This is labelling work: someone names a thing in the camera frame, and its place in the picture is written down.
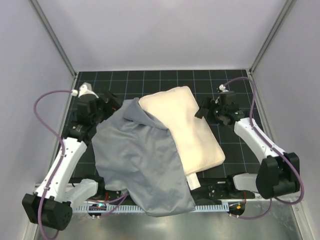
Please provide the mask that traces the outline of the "cream white pillow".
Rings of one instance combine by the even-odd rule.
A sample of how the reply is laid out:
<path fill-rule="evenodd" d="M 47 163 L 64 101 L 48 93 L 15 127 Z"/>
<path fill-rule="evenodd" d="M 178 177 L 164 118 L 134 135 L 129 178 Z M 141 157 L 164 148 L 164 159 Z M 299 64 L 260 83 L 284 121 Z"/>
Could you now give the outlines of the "cream white pillow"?
<path fill-rule="evenodd" d="M 170 130 L 187 176 L 225 161 L 225 154 L 206 120 L 195 117 L 199 106 L 189 87 L 145 95 L 139 105 Z"/>

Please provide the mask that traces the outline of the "grey fabric pillowcase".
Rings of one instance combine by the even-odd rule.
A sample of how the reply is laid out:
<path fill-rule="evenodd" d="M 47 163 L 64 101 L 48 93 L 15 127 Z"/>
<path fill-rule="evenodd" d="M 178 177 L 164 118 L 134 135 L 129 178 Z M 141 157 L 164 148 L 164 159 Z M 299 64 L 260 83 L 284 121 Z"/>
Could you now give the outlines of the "grey fabric pillowcase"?
<path fill-rule="evenodd" d="M 149 216 L 191 212 L 191 196 L 170 130 L 144 111 L 137 98 L 100 123 L 91 141 L 105 188 L 125 190 Z"/>

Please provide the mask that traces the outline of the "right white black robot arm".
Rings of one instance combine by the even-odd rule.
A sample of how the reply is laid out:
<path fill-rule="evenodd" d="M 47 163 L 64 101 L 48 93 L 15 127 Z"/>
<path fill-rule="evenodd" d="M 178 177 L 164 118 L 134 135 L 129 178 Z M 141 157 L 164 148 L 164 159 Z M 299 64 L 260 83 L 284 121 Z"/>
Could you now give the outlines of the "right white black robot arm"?
<path fill-rule="evenodd" d="M 250 113 L 240 109 L 234 91 L 220 92 L 217 99 L 205 97 L 195 117 L 231 128 L 260 163 L 257 173 L 231 176 L 231 182 L 225 185 L 225 192 L 230 198 L 237 198 L 243 191 L 258 193 L 264 199 L 300 191 L 299 157 L 294 152 L 287 153 L 268 138 Z"/>

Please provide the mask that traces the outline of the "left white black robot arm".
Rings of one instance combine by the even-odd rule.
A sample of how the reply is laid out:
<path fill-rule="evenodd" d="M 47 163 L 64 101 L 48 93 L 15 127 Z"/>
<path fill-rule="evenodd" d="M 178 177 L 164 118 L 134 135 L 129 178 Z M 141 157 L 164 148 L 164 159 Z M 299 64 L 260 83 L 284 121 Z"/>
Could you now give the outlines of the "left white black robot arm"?
<path fill-rule="evenodd" d="M 56 134 L 60 142 L 56 158 L 42 183 L 22 199 L 29 221 L 41 229 L 63 231 L 77 207 L 89 199 L 101 200 L 106 194 L 105 181 L 100 176 L 86 175 L 71 190 L 67 190 L 67 185 L 91 144 L 98 124 L 111 117 L 123 102 L 109 91 L 102 96 L 91 90 L 85 93 L 72 91 L 72 94 L 78 97 L 74 120 L 67 125 L 63 135 Z"/>

